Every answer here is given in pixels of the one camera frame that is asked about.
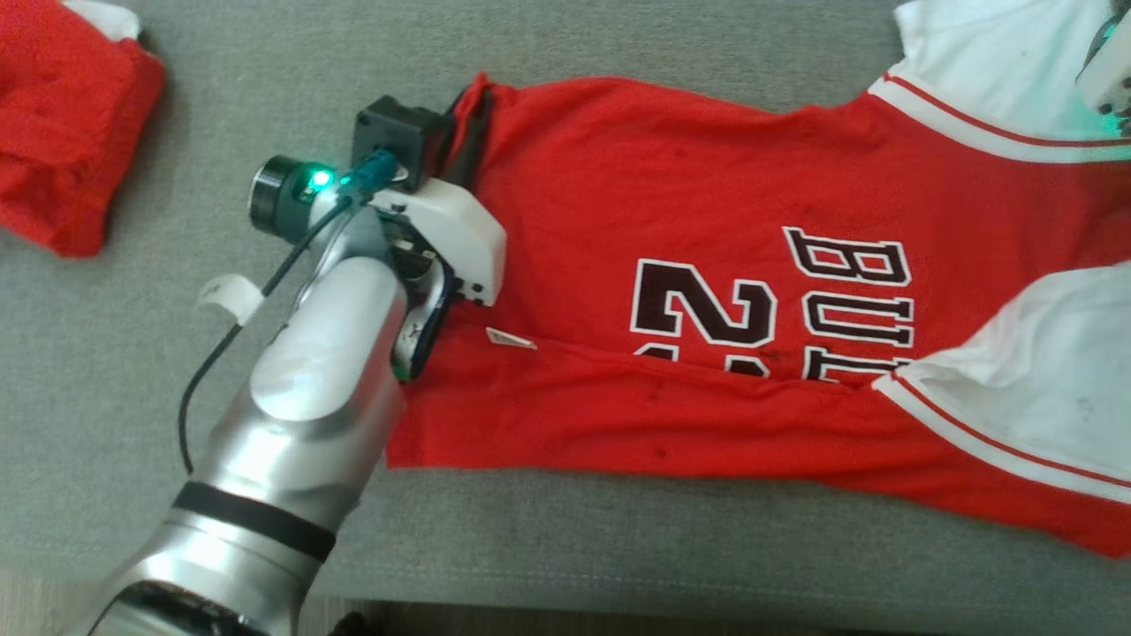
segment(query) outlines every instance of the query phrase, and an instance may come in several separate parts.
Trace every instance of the camera lens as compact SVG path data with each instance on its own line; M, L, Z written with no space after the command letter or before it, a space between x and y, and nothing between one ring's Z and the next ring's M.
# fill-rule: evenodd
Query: camera lens
M334 182L334 171L328 166L283 155L271 157L251 182L248 196L251 224L261 232L297 243L310 225L314 197Z

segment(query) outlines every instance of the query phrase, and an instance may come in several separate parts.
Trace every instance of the jersey tag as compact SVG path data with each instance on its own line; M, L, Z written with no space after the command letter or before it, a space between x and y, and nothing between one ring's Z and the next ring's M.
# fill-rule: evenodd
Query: jersey tag
M487 340L493 344L501 344L506 346L517 346L520 349L532 349L537 351L538 345L534 344L534 341L526 338L520 338L516 335L508 334L507 332L500 332L499 329L487 327Z

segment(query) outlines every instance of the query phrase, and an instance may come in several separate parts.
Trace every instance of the basketball jersey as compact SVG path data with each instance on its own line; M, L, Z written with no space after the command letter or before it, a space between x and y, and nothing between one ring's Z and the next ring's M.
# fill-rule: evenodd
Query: basketball jersey
M1072 87L1107 2L896 16L834 109L476 78L504 287L390 466L809 479L1131 551L1131 143Z

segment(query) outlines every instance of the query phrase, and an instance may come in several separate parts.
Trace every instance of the white label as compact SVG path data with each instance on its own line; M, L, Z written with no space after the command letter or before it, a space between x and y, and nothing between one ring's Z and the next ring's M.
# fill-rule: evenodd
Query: white label
M205 284L197 296L197 307L216 304L226 309L242 327L264 303L264 293L254 283L239 274L224 274Z
M534 344L534 341L520 338L516 335L508 334L507 332L500 332L499 329L493 329L491 327L487 327L487 340L494 344L506 346L518 346L521 349L533 349L535 351L538 349L538 345Z

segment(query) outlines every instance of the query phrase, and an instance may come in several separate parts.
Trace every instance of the black band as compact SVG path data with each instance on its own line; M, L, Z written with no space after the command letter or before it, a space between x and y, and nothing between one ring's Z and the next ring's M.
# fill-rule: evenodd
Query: black band
M282 508L236 497L200 482L185 483L173 507L262 534L320 562L326 562L337 542L333 532Z

